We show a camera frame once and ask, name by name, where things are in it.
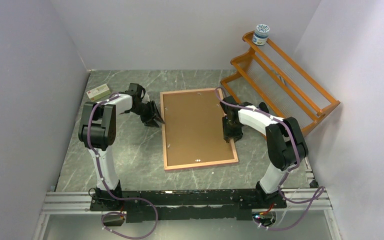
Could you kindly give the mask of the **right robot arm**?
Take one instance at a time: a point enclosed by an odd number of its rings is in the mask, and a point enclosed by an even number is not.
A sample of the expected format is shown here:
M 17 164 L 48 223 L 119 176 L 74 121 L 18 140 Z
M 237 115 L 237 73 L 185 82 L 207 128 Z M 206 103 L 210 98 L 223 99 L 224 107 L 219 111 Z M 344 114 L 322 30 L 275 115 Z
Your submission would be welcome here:
M 222 118 L 223 139 L 234 142 L 243 137 L 242 128 L 251 127 L 265 136 L 270 160 L 264 176 L 258 181 L 255 202 L 262 208 L 275 199 L 274 194 L 282 186 L 290 171 L 299 167 L 309 150 L 298 121 L 294 117 L 282 118 L 245 102 L 238 104 L 232 96 L 220 100 L 225 114 Z

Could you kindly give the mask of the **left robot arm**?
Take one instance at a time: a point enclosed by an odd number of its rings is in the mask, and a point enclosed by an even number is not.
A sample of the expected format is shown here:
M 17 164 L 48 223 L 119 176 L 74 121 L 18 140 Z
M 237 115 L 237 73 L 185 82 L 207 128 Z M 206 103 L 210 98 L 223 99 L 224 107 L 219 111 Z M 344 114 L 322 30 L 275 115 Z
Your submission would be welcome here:
M 95 195 L 102 198 L 110 210 L 119 209 L 123 203 L 112 145 L 117 136 L 117 116 L 129 113 L 138 115 L 146 127 L 158 128 L 165 123 L 146 89 L 130 83 L 126 91 L 116 92 L 106 100 L 86 102 L 79 124 L 78 138 L 90 153 L 95 168 Z

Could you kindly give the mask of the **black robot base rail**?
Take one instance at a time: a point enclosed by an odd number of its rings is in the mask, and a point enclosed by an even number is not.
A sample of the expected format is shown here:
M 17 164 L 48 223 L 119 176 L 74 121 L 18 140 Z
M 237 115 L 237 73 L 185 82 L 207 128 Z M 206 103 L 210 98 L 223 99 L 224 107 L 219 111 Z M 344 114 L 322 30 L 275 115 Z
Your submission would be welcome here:
M 277 193 L 266 195 L 259 189 L 143 190 L 122 191 L 121 200 L 105 200 L 91 195 L 92 212 L 123 212 L 127 223 L 189 219 L 250 220 L 253 214 L 272 208 L 285 209 L 286 201 Z

